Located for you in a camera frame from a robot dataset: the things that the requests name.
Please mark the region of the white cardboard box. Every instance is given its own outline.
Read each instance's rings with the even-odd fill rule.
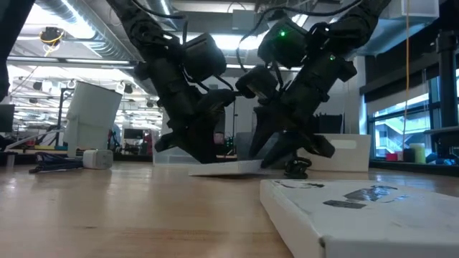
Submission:
[[[296,258],[459,257],[455,197],[373,181],[263,180],[260,200]]]
[[[314,155],[301,148],[297,151],[299,157],[309,158],[312,171],[352,171],[368,172],[370,159],[370,135],[352,134],[323,134],[335,147],[331,158]]]
[[[189,176],[236,176],[255,174],[261,161],[233,161],[190,166]]]

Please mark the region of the desk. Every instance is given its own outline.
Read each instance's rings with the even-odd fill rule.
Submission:
[[[187,168],[29,175],[0,168],[2,257],[291,257],[259,201],[262,178],[195,178]],[[282,171],[263,178],[275,178]],[[310,172],[459,196],[459,178],[372,170]]]

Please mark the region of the computer monitor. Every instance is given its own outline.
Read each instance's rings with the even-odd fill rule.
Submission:
[[[0,133],[13,131],[14,105],[0,105]]]
[[[124,129],[123,137],[125,139],[141,140],[143,139],[143,129],[126,128]]]

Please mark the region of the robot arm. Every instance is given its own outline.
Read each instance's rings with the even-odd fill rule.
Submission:
[[[250,155],[255,156],[274,133],[280,133],[262,167],[299,148],[328,158],[334,154],[334,147],[323,136],[308,129],[308,120],[322,102],[328,101],[328,91],[337,79],[346,82],[356,75],[353,63],[344,57],[369,41],[390,1],[362,0],[336,23],[318,23],[309,32],[285,18],[266,34],[258,49],[266,64],[302,68],[279,90],[266,65],[251,70],[236,84],[245,97],[257,95],[261,104],[255,108],[257,128]]]
[[[145,61],[137,66],[136,74],[152,81],[159,103],[170,118],[167,125],[172,133],[162,135],[155,149],[160,152],[179,147],[201,163],[216,162],[214,128],[224,107],[235,100],[236,92],[212,90],[201,94],[189,84],[226,70],[224,55],[213,38],[203,34],[181,45],[178,37],[164,31],[133,1],[107,2]]]

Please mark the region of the ductwork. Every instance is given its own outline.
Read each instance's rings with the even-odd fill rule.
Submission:
[[[84,43],[103,59],[134,60],[135,57],[119,39],[109,30],[100,17],[81,0],[36,0],[45,11],[56,15],[64,22],[75,27],[90,27],[95,35]]]

